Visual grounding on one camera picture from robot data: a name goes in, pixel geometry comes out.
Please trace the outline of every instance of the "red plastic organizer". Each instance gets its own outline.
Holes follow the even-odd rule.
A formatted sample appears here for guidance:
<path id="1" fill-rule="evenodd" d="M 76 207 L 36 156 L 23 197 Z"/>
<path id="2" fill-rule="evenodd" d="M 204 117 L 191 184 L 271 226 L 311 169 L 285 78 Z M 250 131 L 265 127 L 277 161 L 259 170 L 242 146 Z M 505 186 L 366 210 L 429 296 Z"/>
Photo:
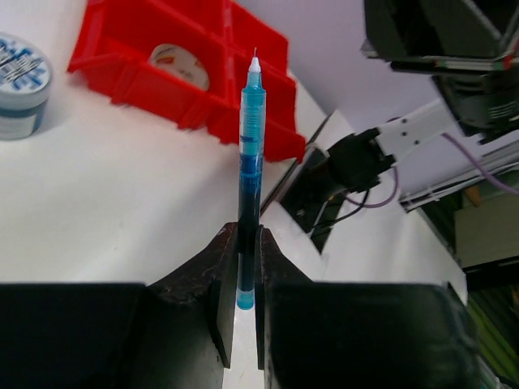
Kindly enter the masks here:
<path id="1" fill-rule="evenodd" d="M 182 46 L 208 72 L 204 92 L 148 63 L 160 44 Z M 254 48 L 267 90 L 265 158 L 304 154 L 296 132 L 295 82 L 286 74 L 288 41 L 231 0 L 88 0 L 68 71 L 88 87 L 178 124 L 207 126 L 222 143 L 238 143 L 241 90 Z"/>

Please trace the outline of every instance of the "label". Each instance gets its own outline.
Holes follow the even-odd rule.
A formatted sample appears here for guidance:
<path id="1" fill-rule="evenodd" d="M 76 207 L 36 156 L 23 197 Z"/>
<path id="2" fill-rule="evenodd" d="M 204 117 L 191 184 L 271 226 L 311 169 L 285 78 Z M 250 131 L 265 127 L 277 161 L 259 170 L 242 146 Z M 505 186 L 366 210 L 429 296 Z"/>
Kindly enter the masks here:
<path id="1" fill-rule="evenodd" d="M 32 134 L 36 115 L 26 118 L 5 118 L 0 116 L 0 139 L 19 139 Z"/>
<path id="2" fill-rule="evenodd" d="M 150 57 L 155 67 L 207 91 L 209 76 L 202 62 L 186 49 L 170 44 L 158 45 Z"/>
<path id="3" fill-rule="evenodd" d="M 0 34 L 0 92 L 29 94 L 45 87 L 50 69 L 32 47 Z"/>

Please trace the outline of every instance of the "table surface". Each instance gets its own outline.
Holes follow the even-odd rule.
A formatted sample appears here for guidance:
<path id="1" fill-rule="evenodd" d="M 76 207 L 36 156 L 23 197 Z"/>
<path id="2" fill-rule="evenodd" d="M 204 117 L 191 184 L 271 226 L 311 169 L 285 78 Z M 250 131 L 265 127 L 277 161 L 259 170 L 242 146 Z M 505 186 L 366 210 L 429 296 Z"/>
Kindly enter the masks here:
<path id="1" fill-rule="evenodd" d="M 2 30 L 54 68 L 42 128 L 0 143 L 0 280 L 150 283 L 237 219 L 237 145 L 111 105 L 66 73 L 85 4 L 0 0 Z M 296 116 L 306 137 L 324 119 L 301 85 Z M 289 164 L 265 164 L 264 194 Z"/>

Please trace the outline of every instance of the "purple cable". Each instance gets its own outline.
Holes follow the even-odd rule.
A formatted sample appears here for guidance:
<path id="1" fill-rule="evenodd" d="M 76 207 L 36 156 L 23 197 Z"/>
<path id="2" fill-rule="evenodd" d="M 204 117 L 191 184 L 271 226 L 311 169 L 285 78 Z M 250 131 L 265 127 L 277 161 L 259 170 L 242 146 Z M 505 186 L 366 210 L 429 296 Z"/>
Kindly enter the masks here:
<path id="1" fill-rule="evenodd" d="M 476 160 L 469 151 L 457 140 L 455 140 L 450 134 L 442 134 L 444 138 L 446 138 L 450 143 L 452 143 L 464 156 L 466 156 L 467 160 L 470 161 L 474 167 L 481 172 L 481 174 L 489 181 L 493 186 L 498 189 L 501 189 L 511 195 L 519 196 L 519 190 L 511 188 L 510 186 L 506 186 L 503 182 L 492 176 L 488 173 L 485 168 Z"/>
<path id="2" fill-rule="evenodd" d="M 395 166 L 394 168 L 392 168 L 392 171 L 394 172 L 395 174 L 395 186 L 393 187 L 392 189 L 392 193 L 391 195 L 385 199 L 382 203 L 377 203 L 377 204 L 364 204 L 362 207 L 363 208 L 368 208 L 368 209 L 374 209 L 374 208 L 380 208 L 380 207 L 383 207 L 384 205 L 388 205 L 389 203 L 391 203 L 393 201 L 393 199 L 397 196 L 397 192 L 398 192 L 398 170 L 397 170 L 397 167 Z M 346 194 L 344 194 L 344 198 L 349 202 L 349 203 L 352 203 L 353 205 L 357 205 L 357 206 L 361 206 L 362 204 L 361 203 L 358 203 L 357 201 L 353 200 L 353 199 L 350 199 Z"/>

